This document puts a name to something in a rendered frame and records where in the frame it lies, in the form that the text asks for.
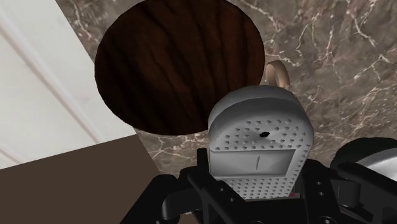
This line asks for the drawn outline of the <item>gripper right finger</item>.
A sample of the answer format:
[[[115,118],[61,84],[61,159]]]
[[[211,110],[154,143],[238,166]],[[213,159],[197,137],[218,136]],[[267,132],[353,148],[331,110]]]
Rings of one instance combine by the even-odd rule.
[[[397,182],[363,165],[308,159],[299,180],[304,224],[397,224]]]

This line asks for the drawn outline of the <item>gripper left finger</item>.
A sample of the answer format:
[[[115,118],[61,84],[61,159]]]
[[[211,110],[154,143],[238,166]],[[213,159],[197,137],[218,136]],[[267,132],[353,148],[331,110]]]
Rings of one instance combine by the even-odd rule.
[[[191,212],[199,224],[248,224],[241,213],[245,201],[226,183],[209,174],[207,150],[197,150],[196,166],[181,170],[179,177],[154,177],[120,224],[178,224]]]

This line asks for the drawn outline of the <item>grey perforated rounded block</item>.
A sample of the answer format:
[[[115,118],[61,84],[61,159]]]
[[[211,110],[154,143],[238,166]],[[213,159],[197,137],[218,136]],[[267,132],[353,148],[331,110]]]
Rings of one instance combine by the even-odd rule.
[[[209,172],[243,199],[287,197],[314,144],[293,93],[249,86],[230,92],[208,119]]]

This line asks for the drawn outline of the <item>black and silver round object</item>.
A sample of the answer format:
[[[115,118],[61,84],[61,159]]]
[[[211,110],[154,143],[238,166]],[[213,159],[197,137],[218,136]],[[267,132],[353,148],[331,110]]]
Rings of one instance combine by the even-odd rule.
[[[361,137],[337,150],[330,167],[353,162],[397,182],[397,140],[389,137]]]

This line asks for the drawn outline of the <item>dark round wooden board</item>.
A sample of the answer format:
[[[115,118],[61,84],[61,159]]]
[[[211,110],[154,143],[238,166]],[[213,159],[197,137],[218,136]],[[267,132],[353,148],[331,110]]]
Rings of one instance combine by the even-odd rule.
[[[95,56],[95,82],[123,122],[151,134],[207,129],[226,94],[261,81],[259,30],[227,0],[144,0],[107,29]]]

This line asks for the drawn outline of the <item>white panelled door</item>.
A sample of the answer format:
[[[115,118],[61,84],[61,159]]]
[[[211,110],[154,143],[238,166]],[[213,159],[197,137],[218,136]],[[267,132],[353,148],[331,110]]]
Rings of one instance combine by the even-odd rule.
[[[0,0],[0,169],[134,134],[102,101],[80,0]]]

